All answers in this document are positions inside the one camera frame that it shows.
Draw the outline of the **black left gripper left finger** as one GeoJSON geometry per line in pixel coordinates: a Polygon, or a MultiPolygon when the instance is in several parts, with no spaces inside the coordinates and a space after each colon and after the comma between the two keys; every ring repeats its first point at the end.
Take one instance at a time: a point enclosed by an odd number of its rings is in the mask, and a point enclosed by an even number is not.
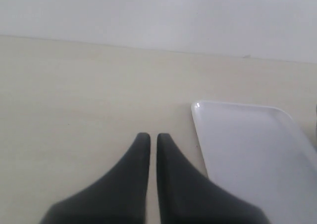
{"type": "Polygon", "coordinates": [[[151,138],[138,133],[118,161],[95,183],[50,207],[43,224],[144,224],[151,138]]]}

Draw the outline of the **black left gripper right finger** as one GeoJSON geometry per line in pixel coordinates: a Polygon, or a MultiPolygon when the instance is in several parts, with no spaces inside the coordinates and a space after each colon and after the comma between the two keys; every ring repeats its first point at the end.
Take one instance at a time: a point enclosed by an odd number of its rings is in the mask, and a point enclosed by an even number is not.
{"type": "Polygon", "coordinates": [[[168,133],[157,137],[157,189],[163,224],[267,224],[263,211],[202,175],[168,133]]]}

